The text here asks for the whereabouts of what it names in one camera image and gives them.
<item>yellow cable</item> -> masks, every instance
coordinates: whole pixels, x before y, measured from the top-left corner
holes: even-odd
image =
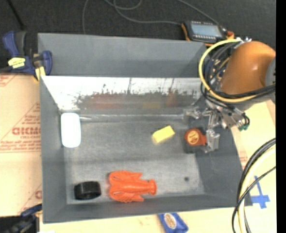
[[[249,172],[247,173],[244,182],[241,186],[240,197],[242,194],[247,190],[249,183],[254,178],[254,171],[259,167],[259,165],[267,159],[270,155],[272,155],[276,151],[275,144],[271,146],[263,155],[261,155],[257,161],[251,166]],[[238,209],[238,219],[239,219],[239,226],[242,233],[247,233],[245,221],[244,221],[244,200],[241,202],[239,209]]]
[[[218,46],[220,45],[224,45],[224,44],[227,44],[227,43],[233,43],[233,42],[239,42],[240,40],[238,39],[228,39],[228,40],[224,40],[224,41],[220,41],[218,43],[215,43],[213,46],[209,47],[205,52],[204,54],[202,55],[201,59],[200,59],[200,62],[199,62],[199,76],[200,76],[200,79],[201,79],[201,82],[202,84],[204,85],[204,87],[208,90],[208,92],[210,92],[213,97],[215,97],[216,99],[220,100],[220,101],[223,101],[223,102],[243,102],[243,101],[246,101],[246,100],[249,100],[249,99],[252,99],[255,97],[255,95],[252,95],[252,96],[248,96],[248,97],[243,97],[243,98],[238,98],[238,99],[228,99],[228,98],[223,98],[219,95],[217,95],[216,93],[214,93],[211,88],[209,87],[209,85],[206,83],[204,77],[203,77],[203,73],[202,73],[202,66],[203,66],[203,62],[204,62],[204,59],[207,57],[207,55],[210,53],[210,51],[212,51],[213,49],[217,48]]]

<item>digital meter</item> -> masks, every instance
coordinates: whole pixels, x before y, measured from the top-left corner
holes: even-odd
[[[182,23],[182,29],[188,41],[214,44],[227,38],[227,31],[211,22],[187,20]]]

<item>orange rubber lobster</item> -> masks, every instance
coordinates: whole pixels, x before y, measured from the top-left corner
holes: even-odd
[[[128,203],[132,201],[142,202],[141,194],[156,194],[157,185],[154,180],[141,180],[142,173],[129,171],[115,171],[110,173],[109,196],[113,200]]]

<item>yellow sponge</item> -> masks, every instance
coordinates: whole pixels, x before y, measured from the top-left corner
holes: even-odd
[[[175,134],[174,130],[169,125],[169,126],[166,126],[162,129],[156,131],[155,133],[153,133],[151,138],[152,138],[154,143],[160,143],[160,142],[170,138],[174,134]]]

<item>blue tape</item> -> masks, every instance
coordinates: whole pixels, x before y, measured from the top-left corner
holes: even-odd
[[[269,196],[263,195],[259,182],[256,184],[256,186],[258,188],[259,195],[251,196],[251,200],[253,203],[259,203],[260,209],[267,208],[266,202],[270,202]]]

